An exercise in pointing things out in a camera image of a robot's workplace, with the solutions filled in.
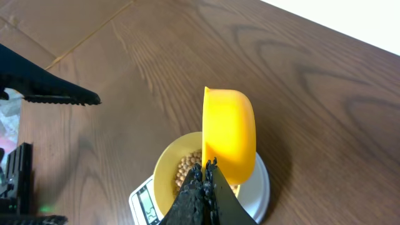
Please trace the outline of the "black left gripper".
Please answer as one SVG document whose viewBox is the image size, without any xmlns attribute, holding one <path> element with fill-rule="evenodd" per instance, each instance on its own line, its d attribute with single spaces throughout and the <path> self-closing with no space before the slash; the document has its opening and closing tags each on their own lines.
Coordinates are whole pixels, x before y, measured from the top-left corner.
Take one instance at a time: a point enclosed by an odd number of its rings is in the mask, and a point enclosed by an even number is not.
<svg viewBox="0 0 400 225">
<path fill-rule="evenodd" d="M 31 206 L 33 145 L 22 143 L 6 157 L 1 169 L 1 225 L 66 225 L 65 216 L 27 216 Z"/>
</svg>

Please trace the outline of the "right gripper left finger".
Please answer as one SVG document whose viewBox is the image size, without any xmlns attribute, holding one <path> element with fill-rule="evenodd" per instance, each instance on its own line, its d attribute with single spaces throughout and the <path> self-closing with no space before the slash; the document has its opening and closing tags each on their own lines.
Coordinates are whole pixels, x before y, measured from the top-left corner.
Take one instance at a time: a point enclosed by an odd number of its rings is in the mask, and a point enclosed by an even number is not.
<svg viewBox="0 0 400 225">
<path fill-rule="evenodd" d="M 187 173 L 180 190 L 159 225 L 206 225 L 206 194 L 201 165 L 196 163 Z"/>
</svg>

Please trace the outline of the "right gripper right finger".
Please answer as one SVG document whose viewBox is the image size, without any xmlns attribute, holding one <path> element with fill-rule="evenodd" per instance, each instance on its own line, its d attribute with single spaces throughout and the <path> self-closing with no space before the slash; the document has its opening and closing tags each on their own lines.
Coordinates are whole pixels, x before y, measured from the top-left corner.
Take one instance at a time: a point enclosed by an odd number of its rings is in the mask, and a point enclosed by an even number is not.
<svg viewBox="0 0 400 225">
<path fill-rule="evenodd" d="M 206 163 L 203 189 L 205 224 L 257 225 L 257 222 L 240 205 L 218 167 L 216 158 Z"/>
</svg>

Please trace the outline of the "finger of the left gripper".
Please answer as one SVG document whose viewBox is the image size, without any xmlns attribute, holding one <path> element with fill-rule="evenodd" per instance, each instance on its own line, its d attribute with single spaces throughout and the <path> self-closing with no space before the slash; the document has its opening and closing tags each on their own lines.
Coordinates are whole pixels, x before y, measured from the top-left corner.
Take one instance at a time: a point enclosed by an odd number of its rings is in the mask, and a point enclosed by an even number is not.
<svg viewBox="0 0 400 225">
<path fill-rule="evenodd" d="M 47 72 L 33 62 L 1 45 L 1 99 L 8 100 L 5 89 L 13 89 L 31 103 L 99 105 L 100 97 Z"/>
</svg>

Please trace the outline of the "yellow plastic bowl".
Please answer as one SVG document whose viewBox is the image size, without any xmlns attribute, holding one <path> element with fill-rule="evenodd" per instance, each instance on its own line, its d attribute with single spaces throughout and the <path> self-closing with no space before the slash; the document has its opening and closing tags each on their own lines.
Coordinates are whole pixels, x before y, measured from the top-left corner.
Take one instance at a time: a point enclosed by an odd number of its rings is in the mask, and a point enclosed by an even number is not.
<svg viewBox="0 0 400 225">
<path fill-rule="evenodd" d="M 154 196 L 164 216 L 176 198 L 174 176 L 180 159 L 194 151 L 202 150 L 202 132 L 185 134 L 173 141 L 161 154 L 154 168 Z"/>
</svg>

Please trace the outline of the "yellow measuring scoop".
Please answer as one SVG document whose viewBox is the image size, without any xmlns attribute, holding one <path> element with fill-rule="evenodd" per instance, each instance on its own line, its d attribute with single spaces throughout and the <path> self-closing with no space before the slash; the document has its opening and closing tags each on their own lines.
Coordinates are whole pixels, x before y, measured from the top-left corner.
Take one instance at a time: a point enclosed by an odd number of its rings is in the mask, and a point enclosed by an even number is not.
<svg viewBox="0 0 400 225">
<path fill-rule="evenodd" d="M 202 167 L 217 161 L 230 185 L 245 183 L 256 162 L 256 123 L 249 98 L 233 89 L 204 88 Z"/>
</svg>

